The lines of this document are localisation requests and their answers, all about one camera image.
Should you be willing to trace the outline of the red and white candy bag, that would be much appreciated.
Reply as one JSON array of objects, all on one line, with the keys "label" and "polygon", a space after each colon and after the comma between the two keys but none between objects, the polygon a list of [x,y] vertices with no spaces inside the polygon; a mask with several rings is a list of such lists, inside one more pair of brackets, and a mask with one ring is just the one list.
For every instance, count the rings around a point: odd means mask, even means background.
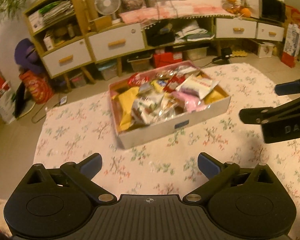
[{"label": "red and white candy bag", "polygon": [[176,90],[176,88],[185,81],[184,74],[174,74],[167,82],[166,86],[163,88],[163,91],[171,93]]}]

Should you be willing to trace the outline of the white long snack packet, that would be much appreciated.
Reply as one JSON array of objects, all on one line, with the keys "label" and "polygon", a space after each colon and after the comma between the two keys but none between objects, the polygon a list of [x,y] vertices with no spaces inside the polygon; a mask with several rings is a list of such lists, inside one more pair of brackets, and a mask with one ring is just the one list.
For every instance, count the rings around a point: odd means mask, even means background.
[{"label": "white long snack packet", "polygon": [[203,100],[217,85],[219,81],[208,78],[198,78],[193,75],[188,77],[175,90],[178,92],[197,96]]}]

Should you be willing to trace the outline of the pink and silver cardboard box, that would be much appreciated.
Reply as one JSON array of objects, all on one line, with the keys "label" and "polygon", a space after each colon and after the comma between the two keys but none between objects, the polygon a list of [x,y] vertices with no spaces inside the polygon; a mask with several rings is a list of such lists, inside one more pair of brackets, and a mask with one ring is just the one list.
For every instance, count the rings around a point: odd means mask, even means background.
[{"label": "pink and silver cardboard box", "polygon": [[[168,82],[168,80],[174,74],[184,74],[186,79],[191,75],[200,79],[203,77],[211,79],[211,77],[205,74],[199,67],[196,67],[191,61],[170,64],[161,68],[141,72],[140,74],[141,76],[148,76],[149,82],[139,87],[137,98],[143,95],[148,96],[155,93],[159,94],[151,86],[151,81],[165,80]],[[121,146],[125,149],[139,146],[152,140],[168,136],[184,127],[190,127],[219,116],[228,110],[230,104],[230,95],[228,95],[219,84],[214,89],[223,95],[226,95],[227,97],[223,100],[219,100],[207,105],[205,110],[198,112],[189,113],[184,111],[184,109],[178,105],[178,102],[171,96],[171,93],[163,92],[167,98],[166,106],[168,108],[168,113],[161,121],[151,125],[141,125],[136,124],[133,120],[131,120],[129,129],[122,131],[120,129],[122,109],[118,100],[118,96],[131,88],[127,83],[128,79],[129,78],[109,85],[109,101],[110,109],[113,114],[115,133]]]}]

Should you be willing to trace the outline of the pink snack packet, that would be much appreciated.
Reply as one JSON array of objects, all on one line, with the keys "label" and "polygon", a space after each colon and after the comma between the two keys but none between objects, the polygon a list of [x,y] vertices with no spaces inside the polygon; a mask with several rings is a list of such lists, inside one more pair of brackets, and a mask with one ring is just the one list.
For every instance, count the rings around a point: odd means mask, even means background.
[{"label": "pink snack packet", "polygon": [[198,112],[207,108],[198,97],[183,92],[173,91],[171,96],[178,102],[178,105],[186,112]]}]

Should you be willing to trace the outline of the black microwave oven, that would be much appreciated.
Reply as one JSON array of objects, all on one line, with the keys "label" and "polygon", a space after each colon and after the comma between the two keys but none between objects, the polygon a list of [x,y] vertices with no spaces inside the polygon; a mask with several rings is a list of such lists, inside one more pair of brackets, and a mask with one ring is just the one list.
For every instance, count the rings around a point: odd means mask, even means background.
[{"label": "black microwave oven", "polygon": [[260,0],[260,18],[284,23],[286,5],[279,0]]}]

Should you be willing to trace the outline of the red paper bag at right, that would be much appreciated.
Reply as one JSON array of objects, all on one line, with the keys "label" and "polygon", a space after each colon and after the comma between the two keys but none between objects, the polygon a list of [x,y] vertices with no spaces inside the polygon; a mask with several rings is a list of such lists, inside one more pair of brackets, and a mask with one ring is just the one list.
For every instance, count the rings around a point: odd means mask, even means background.
[{"label": "red paper bag at right", "polygon": [[300,28],[297,24],[289,24],[281,61],[290,68],[294,68],[300,51]]}]

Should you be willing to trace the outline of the oranges on fruit stand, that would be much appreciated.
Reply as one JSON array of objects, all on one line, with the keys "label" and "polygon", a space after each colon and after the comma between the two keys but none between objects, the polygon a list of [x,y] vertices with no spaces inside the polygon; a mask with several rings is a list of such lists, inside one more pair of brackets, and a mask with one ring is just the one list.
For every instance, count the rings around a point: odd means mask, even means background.
[{"label": "oranges on fruit stand", "polygon": [[248,0],[222,0],[222,8],[238,17],[251,18],[251,9]]}]

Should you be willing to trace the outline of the floral tablecloth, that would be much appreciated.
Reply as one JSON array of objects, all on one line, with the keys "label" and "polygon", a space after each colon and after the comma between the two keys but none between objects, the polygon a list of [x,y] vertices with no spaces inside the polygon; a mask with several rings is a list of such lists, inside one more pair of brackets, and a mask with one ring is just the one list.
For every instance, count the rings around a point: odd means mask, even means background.
[{"label": "floral tablecloth", "polygon": [[206,182],[197,166],[198,154],[206,152],[241,167],[267,163],[294,200],[297,217],[290,237],[300,239],[300,139],[265,144],[260,128],[238,117],[242,108],[278,106],[288,98],[277,96],[274,83],[246,63],[206,73],[231,96],[225,114],[128,150],[116,138],[108,93],[88,97],[80,90],[82,100],[51,109],[39,124],[27,116],[0,125],[0,200],[10,196],[32,164],[54,168],[95,152],[102,155],[103,167],[94,181],[108,191],[183,196]]}]

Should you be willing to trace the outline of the large yellow snack pack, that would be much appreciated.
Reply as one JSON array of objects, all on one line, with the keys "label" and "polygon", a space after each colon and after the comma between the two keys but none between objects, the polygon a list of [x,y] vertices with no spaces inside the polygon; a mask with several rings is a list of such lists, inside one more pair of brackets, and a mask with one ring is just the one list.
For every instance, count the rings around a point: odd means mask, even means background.
[{"label": "large yellow snack pack", "polygon": [[132,105],[134,100],[137,98],[138,92],[139,92],[139,87],[135,86],[118,96],[118,100],[122,109],[122,118],[120,121],[120,129],[122,131],[129,129],[130,127],[131,120],[132,120],[132,116],[131,116]]}]

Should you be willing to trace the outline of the white pecan kernel bag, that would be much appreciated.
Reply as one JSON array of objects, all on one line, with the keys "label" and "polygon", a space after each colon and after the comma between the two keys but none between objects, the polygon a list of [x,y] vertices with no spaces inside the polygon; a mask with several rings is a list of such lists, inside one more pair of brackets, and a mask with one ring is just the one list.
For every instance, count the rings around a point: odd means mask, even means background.
[{"label": "white pecan kernel bag", "polygon": [[138,97],[132,104],[132,120],[141,125],[151,125],[159,122],[168,113],[166,105],[167,98],[164,93]]}]

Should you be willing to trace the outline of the purple plush toy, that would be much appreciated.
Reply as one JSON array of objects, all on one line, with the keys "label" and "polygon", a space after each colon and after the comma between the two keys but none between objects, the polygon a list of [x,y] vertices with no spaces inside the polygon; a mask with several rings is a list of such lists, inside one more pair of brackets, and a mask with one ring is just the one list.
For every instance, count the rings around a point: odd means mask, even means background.
[{"label": "purple plush toy", "polygon": [[21,40],[14,51],[14,59],[17,65],[24,70],[30,70],[34,74],[42,74],[44,67],[34,44],[25,38]]}]

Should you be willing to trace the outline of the wooden cabinet with white drawers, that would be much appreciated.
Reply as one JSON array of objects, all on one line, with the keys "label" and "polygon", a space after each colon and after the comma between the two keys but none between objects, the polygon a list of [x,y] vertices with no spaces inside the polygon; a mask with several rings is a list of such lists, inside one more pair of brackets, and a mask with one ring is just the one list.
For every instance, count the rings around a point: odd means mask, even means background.
[{"label": "wooden cabinet with white drawers", "polygon": [[[72,11],[69,14],[55,17],[51,23],[36,29],[33,27],[34,16],[43,6],[55,1],[70,1]],[[270,23],[253,18],[239,18],[224,14],[184,15],[174,18],[161,18],[158,21],[137,21],[126,24],[123,21],[112,23],[111,16],[102,16],[89,20],[87,6],[82,0],[40,0],[24,11],[31,40],[50,78],[59,76],[68,79],[68,73],[80,69],[87,72],[86,66],[112,59],[158,48],[178,44],[200,44],[224,39],[255,38],[257,40],[283,40],[282,23]],[[172,24],[177,29],[187,21],[195,20],[199,26],[211,33],[209,37],[197,41],[172,41],[164,38],[152,38],[150,32],[159,33],[160,24]],[[51,37],[54,30],[75,23],[79,32],[60,45],[53,44],[48,49],[45,37]]]}]

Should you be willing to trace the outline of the orange red gift bag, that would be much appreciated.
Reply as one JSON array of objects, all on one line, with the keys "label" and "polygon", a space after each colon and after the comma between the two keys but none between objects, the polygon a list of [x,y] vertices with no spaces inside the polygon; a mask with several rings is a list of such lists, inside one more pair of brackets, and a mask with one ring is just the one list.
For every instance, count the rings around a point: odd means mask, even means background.
[{"label": "orange red gift bag", "polygon": [[30,92],[36,104],[47,103],[54,95],[50,80],[45,74],[35,74],[31,70],[27,70],[19,74],[19,79]]}]

